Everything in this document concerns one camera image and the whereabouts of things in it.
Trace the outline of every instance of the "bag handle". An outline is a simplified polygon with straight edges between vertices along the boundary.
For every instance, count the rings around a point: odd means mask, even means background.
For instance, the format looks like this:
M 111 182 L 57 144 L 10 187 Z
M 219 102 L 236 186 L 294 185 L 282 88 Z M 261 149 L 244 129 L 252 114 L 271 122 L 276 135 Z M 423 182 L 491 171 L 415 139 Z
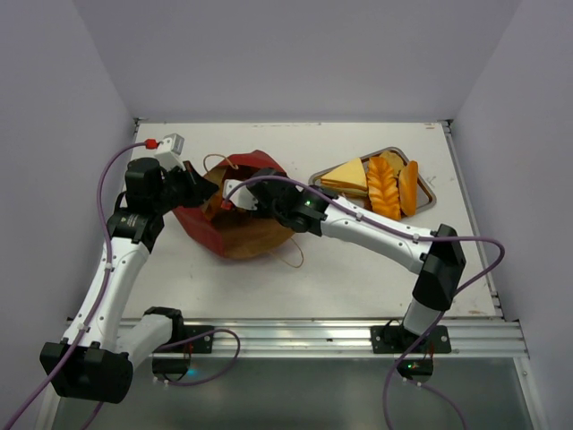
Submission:
M 233 170 L 239 169 L 239 167 L 235 163 L 231 162 L 231 160 L 223 154 L 207 154 L 205 157 L 203 157 L 203 168 L 205 169 L 205 173 L 209 172 L 209 170 L 207 169 L 207 164 L 205 163 L 205 161 L 207 161 L 209 157 L 221 157 L 222 159 L 225 159 L 227 163 L 229 163 L 229 166 Z
M 284 264 L 286 264 L 287 266 L 292 267 L 293 269 L 300 269 L 301 267 L 303 267 L 304 264 L 304 252 L 303 252 L 303 248 L 301 248 L 301 246 L 299 244 L 296 243 L 296 241 L 290 237 L 290 240 L 293 241 L 293 244 L 296 245 L 296 247 L 298 248 L 298 252 L 301 253 L 301 262 L 299 262 L 298 264 L 292 264 L 291 262 L 288 262 L 287 260 L 285 260 L 283 257 L 281 257 L 278 254 L 275 254 L 274 251 L 267 251 L 270 255 L 272 255 L 273 257 L 275 257 L 277 260 L 280 260 L 281 262 L 283 262 Z

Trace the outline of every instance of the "cheese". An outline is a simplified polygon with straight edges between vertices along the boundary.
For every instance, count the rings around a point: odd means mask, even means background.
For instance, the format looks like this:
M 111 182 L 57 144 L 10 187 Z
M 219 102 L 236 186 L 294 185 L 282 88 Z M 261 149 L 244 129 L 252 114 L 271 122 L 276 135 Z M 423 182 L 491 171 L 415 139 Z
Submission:
M 338 166 L 321 177 L 321 183 L 329 188 L 368 190 L 366 173 L 360 159 L 353 159 L 342 166 Z

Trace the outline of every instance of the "white wall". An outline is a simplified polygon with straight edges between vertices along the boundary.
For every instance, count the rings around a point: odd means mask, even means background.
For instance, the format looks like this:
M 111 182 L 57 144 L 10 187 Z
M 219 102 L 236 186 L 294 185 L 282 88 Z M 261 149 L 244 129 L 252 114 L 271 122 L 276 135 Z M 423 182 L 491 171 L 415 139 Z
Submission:
M 154 120 L 452 118 L 519 0 L 74 0 Z
M 0 2 L 0 58 L 3 425 L 45 376 L 39 351 L 89 285 L 98 175 L 133 122 L 69 0 Z M 17 428 L 32 428 L 38 405 Z
M 524 0 L 454 122 L 501 304 L 523 324 L 551 429 L 573 419 L 573 3 Z

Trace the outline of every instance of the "metal tray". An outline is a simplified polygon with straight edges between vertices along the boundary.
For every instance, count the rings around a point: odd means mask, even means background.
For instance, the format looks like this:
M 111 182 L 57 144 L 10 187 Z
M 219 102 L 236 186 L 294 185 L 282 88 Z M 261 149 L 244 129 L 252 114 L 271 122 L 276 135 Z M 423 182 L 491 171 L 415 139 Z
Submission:
M 364 171 L 368 171 L 368 159 L 370 157 L 377 157 L 382 154 L 384 151 L 390 151 L 397 154 L 404 163 L 407 164 L 409 159 L 404 152 L 400 148 L 396 148 L 395 146 L 391 146 L 388 148 L 384 148 L 383 150 L 378 150 L 373 152 L 372 154 L 364 155 L 360 158 L 362 164 L 364 166 Z M 308 180 L 310 185 L 318 185 L 321 186 L 321 177 L 329 173 L 330 171 L 334 170 L 338 166 L 333 166 L 332 168 L 327 168 L 326 170 L 322 170 L 321 172 L 315 173 L 311 176 Z M 356 197 L 356 196 L 348 196 L 348 200 L 354 202 L 356 205 L 360 207 L 367 207 L 370 203 L 367 198 L 365 197 Z M 428 184 L 418 175 L 418 194 L 417 194 L 417 206 L 416 206 L 416 213 L 423 212 L 429 210 L 434 204 L 436 204 L 436 194 L 432 192 Z

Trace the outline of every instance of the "white table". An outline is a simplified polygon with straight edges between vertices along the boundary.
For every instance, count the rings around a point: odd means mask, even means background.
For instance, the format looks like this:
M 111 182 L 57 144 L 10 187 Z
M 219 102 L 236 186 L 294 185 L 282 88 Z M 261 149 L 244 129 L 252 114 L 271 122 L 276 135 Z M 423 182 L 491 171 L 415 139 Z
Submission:
M 448 143 L 440 124 L 141 124 L 137 142 L 170 133 L 185 138 L 183 159 L 202 171 L 205 154 L 266 151 L 294 179 L 389 146 L 420 165 L 437 204 L 409 224 L 441 223 L 471 235 Z M 144 149 L 133 152 L 134 158 Z M 209 159 L 211 166 L 219 162 Z M 223 260 L 184 232 L 172 214 L 133 287 L 124 318 L 139 318 L 152 305 L 181 309 L 185 318 L 367 318 L 401 317 L 416 276 L 359 246 L 310 234 L 296 235 L 305 263 L 295 270 L 271 256 L 248 262 Z M 475 244 L 463 244 L 464 280 L 482 269 Z M 278 252 L 299 258 L 286 243 Z M 495 315 L 491 291 L 481 279 L 457 297 L 447 316 Z

